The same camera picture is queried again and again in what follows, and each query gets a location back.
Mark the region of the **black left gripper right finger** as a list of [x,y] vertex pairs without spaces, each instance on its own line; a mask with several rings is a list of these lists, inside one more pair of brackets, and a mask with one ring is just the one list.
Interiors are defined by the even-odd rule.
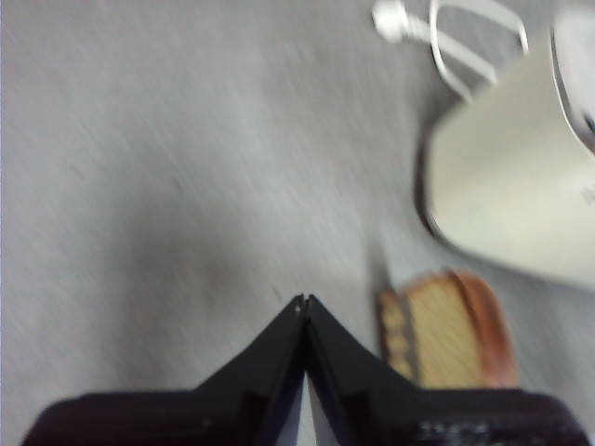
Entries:
[[586,445],[567,407],[520,389],[425,389],[364,348],[314,296],[307,372],[342,445]]

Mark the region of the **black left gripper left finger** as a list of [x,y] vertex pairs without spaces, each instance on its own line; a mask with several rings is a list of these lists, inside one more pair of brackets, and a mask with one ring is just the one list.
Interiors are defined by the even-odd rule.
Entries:
[[192,389],[86,394],[45,408],[26,445],[272,445],[304,375],[303,296]]

